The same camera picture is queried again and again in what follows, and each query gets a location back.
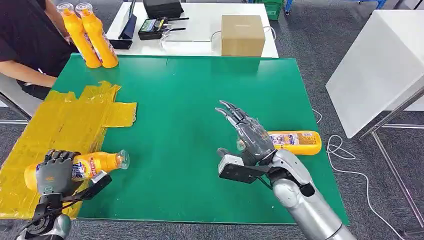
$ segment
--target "person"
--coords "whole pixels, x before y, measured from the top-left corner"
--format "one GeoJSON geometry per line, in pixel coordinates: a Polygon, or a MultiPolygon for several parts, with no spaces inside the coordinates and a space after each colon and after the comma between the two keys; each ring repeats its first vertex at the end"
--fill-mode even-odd
{"type": "Polygon", "coordinates": [[[44,100],[71,53],[60,13],[50,0],[0,0],[0,73],[44,100]]]}

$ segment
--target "yellow tape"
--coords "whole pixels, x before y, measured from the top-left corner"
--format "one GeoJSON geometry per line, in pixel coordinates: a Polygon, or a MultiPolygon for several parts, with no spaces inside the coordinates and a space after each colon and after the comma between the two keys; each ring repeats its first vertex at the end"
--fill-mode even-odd
{"type": "MultiPolygon", "coordinates": [[[[52,90],[40,104],[0,169],[0,218],[33,217],[40,196],[25,186],[24,170],[42,162],[48,150],[97,152],[106,127],[132,126],[137,104],[114,102],[121,87],[100,83],[86,86],[79,99],[52,90]]],[[[78,190],[87,186],[85,181],[78,190]]],[[[80,208],[77,203],[63,212],[75,218],[80,208]]]]}

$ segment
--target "green mat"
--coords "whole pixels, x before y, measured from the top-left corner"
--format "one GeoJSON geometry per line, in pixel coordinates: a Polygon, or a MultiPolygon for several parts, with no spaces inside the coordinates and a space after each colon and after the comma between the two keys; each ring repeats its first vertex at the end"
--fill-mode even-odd
{"type": "MultiPolygon", "coordinates": [[[[130,155],[128,170],[79,218],[170,222],[294,224],[271,190],[218,177],[219,147],[237,152],[236,131],[214,110],[236,104],[268,131],[318,132],[294,59],[194,56],[119,56],[119,66],[89,69],[71,56],[53,89],[75,92],[108,81],[122,86],[117,102],[137,102],[132,127],[109,128],[102,150],[130,155]]],[[[299,156],[316,187],[349,224],[324,146],[299,156]]]]}

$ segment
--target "robotic hand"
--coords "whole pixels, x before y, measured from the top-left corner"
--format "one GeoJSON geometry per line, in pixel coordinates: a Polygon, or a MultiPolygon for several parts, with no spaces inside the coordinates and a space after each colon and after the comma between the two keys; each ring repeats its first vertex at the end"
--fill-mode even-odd
{"type": "Polygon", "coordinates": [[[356,240],[315,187],[302,162],[288,150],[276,150],[256,119],[234,104],[219,102],[227,111],[215,109],[234,126],[243,148],[241,156],[218,148],[222,157],[219,177],[248,184],[259,179],[273,191],[309,240],[356,240]]]}
{"type": "Polygon", "coordinates": [[[83,181],[72,180],[73,159],[79,152],[50,150],[37,165],[35,177],[41,195],[32,220],[26,224],[17,240],[64,240],[71,231],[71,219],[62,210],[78,201],[92,199],[111,181],[104,171],[91,178],[92,185],[72,195],[83,181]]]}

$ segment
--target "yellow bottle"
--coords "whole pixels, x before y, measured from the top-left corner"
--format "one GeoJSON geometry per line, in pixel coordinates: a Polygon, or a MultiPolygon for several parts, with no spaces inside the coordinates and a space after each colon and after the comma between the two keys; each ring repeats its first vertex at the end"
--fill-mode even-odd
{"type": "Polygon", "coordinates": [[[83,21],[75,14],[74,6],[68,2],[57,5],[57,10],[62,15],[65,28],[73,40],[76,48],[89,68],[98,68],[102,65],[93,45],[84,30],[83,21]]]}
{"type": "Polygon", "coordinates": [[[90,37],[103,67],[113,68],[118,65],[118,57],[115,54],[114,47],[103,31],[102,21],[94,15],[93,6],[90,3],[83,2],[76,5],[75,10],[82,18],[82,24],[90,37]]]}
{"type": "Polygon", "coordinates": [[[276,149],[286,149],[295,155],[315,155],[321,150],[321,137],[316,131],[269,131],[276,149]]]}
{"type": "MultiPolygon", "coordinates": [[[[26,186],[33,191],[37,191],[37,166],[38,164],[29,165],[23,174],[26,186]]],[[[72,161],[72,180],[78,182],[91,179],[102,170],[109,173],[115,169],[128,169],[129,166],[130,156],[125,150],[118,153],[100,151],[78,155],[72,161]]]]}

